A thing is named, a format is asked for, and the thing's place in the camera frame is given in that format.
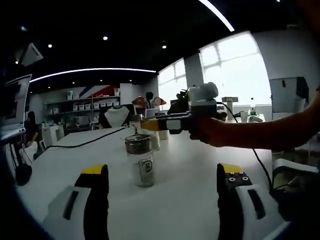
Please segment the monitor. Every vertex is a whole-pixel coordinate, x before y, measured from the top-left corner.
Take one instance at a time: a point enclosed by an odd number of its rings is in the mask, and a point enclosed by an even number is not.
[[[31,74],[7,82],[2,88],[1,131],[24,127],[24,114]]]

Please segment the glass jar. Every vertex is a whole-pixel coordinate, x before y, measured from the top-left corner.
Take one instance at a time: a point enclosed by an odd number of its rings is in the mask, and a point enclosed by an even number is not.
[[[135,134],[125,138],[128,161],[132,165],[134,184],[139,187],[151,187],[155,184],[154,161],[151,137]]]
[[[141,134],[141,120],[144,119],[142,114],[132,115],[129,118],[129,125],[132,134]]]
[[[158,134],[157,131],[141,129],[141,133],[150,136],[152,152],[156,152],[156,151],[158,151],[160,149],[160,138],[159,138],[159,134]]]

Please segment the human hand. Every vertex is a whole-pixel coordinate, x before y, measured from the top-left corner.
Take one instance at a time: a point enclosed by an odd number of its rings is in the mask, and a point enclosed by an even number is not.
[[[200,140],[214,147],[225,146],[225,129],[227,123],[215,118],[196,118],[195,128],[190,130],[191,140]]]

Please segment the window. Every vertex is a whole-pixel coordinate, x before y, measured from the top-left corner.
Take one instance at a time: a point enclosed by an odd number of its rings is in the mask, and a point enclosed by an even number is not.
[[[249,32],[222,39],[200,50],[204,83],[216,84],[219,95],[238,97],[235,105],[271,104],[271,90],[265,63]]]
[[[183,59],[159,72],[158,88],[159,97],[166,101],[166,105],[161,106],[161,109],[169,110],[170,101],[176,100],[177,94],[182,89],[187,89],[186,68]]]

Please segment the ceiling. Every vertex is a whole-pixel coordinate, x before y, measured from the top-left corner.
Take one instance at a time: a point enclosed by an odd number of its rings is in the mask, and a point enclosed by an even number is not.
[[[14,17],[6,19],[5,58],[1,63],[7,78],[32,73],[35,79],[88,68],[159,71],[231,34],[284,29],[296,21],[293,9],[283,0],[210,1],[229,20],[234,32],[198,0],[125,0],[13,8]],[[14,51],[30,42],[44,58],[27,67],[16,65]],[[154,74],[120,70],[68,73],[32,82],[30,90],[41,93],[129,80],[143,84]]]

